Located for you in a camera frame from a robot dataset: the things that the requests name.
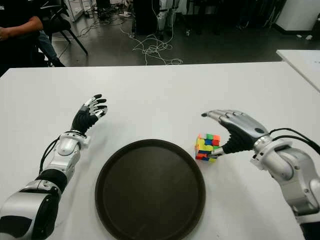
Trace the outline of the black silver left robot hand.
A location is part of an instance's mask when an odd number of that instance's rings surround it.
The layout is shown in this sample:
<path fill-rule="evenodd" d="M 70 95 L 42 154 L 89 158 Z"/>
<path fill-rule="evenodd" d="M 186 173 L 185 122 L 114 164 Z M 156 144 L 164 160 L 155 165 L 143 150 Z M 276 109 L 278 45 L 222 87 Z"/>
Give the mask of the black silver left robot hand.
<path fill-rule="evenodd" d="M 100 118 L 106 115 L 107 100 L 102 94 L 96 94 L 87 100 L 76 113 L 71 124 L 71 131 L 77 131 L 85 135 Z"/>

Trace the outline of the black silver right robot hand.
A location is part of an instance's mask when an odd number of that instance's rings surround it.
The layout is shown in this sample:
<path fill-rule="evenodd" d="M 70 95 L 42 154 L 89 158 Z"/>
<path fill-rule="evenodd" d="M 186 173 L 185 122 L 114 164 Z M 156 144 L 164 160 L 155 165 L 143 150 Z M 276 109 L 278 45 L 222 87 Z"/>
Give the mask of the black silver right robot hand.
<path fill-rule="evenodd" d="M 201 114 L 211 118 L 227 129 L 228 141 L 210 155 L 217 158 L 227 154 L 251 151 L 255 143 L 262 137 L 268 136 L 268 130 L 251 116 L 238 110 L 210 110 Z"/>

